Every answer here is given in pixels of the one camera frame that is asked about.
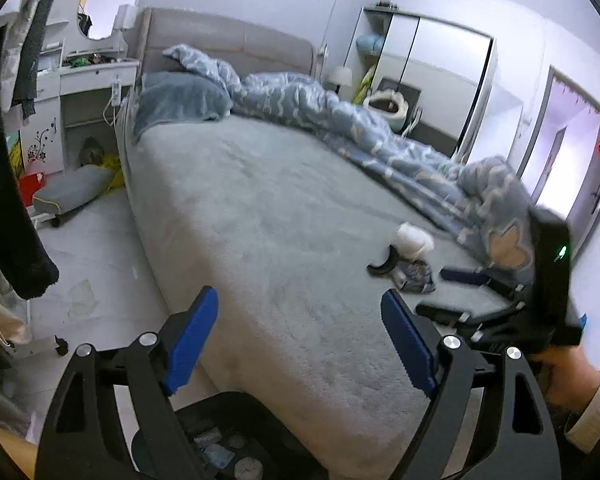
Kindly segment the right hand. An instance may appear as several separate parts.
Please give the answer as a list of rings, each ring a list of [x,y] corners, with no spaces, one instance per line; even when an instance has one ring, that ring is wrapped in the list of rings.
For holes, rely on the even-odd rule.
[[[600,388],[600,370],[586,358],[583,346],[550,347],[529,359],[542,365],[541,390],[550,405],[581,415]]]

